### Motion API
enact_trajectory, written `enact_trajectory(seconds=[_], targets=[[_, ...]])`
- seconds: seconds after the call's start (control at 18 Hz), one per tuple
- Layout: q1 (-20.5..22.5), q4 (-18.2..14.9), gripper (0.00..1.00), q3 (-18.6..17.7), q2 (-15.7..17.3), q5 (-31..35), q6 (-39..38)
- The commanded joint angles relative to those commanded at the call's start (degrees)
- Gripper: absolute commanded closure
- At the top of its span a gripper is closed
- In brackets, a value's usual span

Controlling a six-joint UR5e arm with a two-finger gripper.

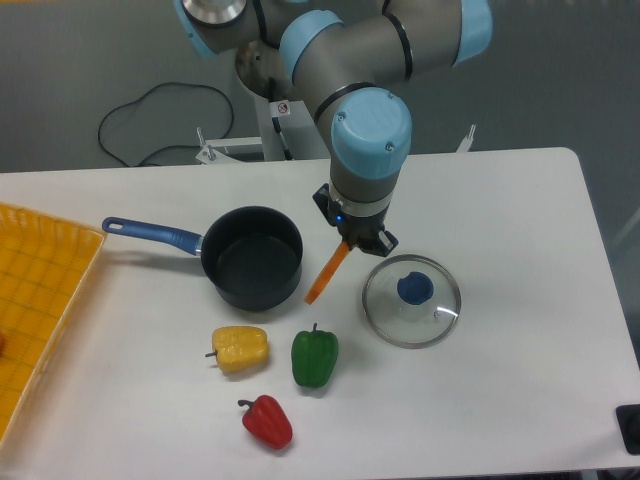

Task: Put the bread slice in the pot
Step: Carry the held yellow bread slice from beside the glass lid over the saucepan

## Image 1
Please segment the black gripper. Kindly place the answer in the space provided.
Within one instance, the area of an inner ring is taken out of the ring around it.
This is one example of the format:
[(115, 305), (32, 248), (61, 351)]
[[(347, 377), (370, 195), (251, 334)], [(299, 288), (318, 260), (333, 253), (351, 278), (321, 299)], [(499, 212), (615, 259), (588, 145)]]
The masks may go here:
[(350, 249), (387, 257), (399, 244), (386, 229), (386, 218), (392, 195), (375, 202), (357, 202), (341, 195), (332, 183), (325, 183), (312, 196), (326, 219), (342, 238), (335, 252), (316, 277), (304, 301), (313, 304), (328, 286)]

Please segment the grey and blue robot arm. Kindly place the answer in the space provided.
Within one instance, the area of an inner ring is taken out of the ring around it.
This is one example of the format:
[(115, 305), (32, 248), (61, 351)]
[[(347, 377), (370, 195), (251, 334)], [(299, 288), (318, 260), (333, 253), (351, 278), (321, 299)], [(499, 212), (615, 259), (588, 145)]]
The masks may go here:
[(341, 244), (306, 295), (314, 302), (353, 249), (387, 256), (386, 230), (412, 119), (393, 84), (459, 65), (493, 35), (485, 1), (387, 1), (376, 17), (346, 25), (306, 1), (178, 1), (196, 51), (216, 55), (253, 42), (274, 49), (330, 154), (330, 176), (314, 201)]

